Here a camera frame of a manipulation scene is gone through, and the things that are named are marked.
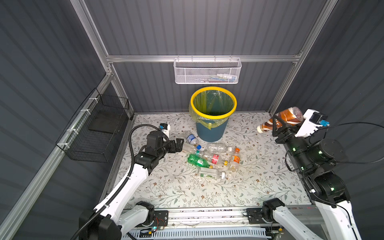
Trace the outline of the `brown coffee bottle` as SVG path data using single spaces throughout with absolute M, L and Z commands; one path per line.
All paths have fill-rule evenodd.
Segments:
M 279 117 L 285 123 L 287 123 L 291 126 L 298 125 L 301 122 L 303 122 L 303 120 L 304 120 L 303 113 L 298 107 L 290 107 L 286 110 L 283 110 L 283 111 L 275 114 L 275 116 Z M 277 128 L 280 128 L 283 126 L 283 124 L 281 122 L 279 122 L 278 120 L 273 120 L 271 118 L 268 121 L 264 122 L 263 124 L 259 125 L 257 127 L 257 131 L 259 133 L 272 131 L 273 130 L 273 123 L 276 124 Z

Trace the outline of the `green bottle yellow cap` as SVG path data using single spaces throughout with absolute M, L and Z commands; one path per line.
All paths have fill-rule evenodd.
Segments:
M 206 160 L 196 156 L 196 155 L 189 155 L 188 159 L 187 159 L 187 162 L 189 164 L 192 164 L 196 167 L 201 167 L 201 168 L 209 168 L 209 169 L 212 169 L 213 166 L 210 165 Z

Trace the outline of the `clear bottle white green label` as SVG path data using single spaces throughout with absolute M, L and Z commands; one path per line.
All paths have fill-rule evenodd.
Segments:
M 198 167 L 198 175 L 202 178 L 208 178 L 213 180 L 224 180 L 227 174 L 224 171 L 218 169 L 201 168 Z

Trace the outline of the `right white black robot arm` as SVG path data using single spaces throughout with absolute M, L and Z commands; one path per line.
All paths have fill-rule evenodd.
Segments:
M 305 137 L 298 137 L 296 134 L 309 121 L 294 127 L 279 116 L 273 116 L 271 122 L 276 143 L 284 145 L 293 165 L 289 171 L 298 174 L 310 201 L 323 217 L 330 239 L 361 239 L 347 187 L 333 172 L 337 162 L 347 158 L 341 144 L 323 139 L 311 145 Z

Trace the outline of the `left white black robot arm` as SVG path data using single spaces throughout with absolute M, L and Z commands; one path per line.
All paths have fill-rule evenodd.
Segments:
M 155 210 L 152 204 L 138 202 L 133 209 L 124 208 L 137 188 L 150 176 L 167 154 L 183 150 L 184 140 L 169 137 L 157 127 L 147 135 L 147 143 L 137 154 L 131 154 L 131 166 L 116 187 L 92 211 L 79 218 L 79 229 L 73 240 L 120 240 L 138 225 L 150 225 Z

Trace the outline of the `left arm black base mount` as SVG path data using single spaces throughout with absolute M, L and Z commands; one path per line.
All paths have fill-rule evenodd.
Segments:
M 151 217 L 143 224 L 136 225 L 136 228 L 157 227 L 163 229 L 168 226 L 169 211 L 155 210 Z

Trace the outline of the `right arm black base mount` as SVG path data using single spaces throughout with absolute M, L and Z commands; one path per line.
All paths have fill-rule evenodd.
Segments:
M 243 216 L 245 216 L 249 224 L 255 225 L 255 224 L 277 224 L 278 222 L 275 221 L 273 218 L 273 210 L 269 208 L 247 208 L 243 212 Z

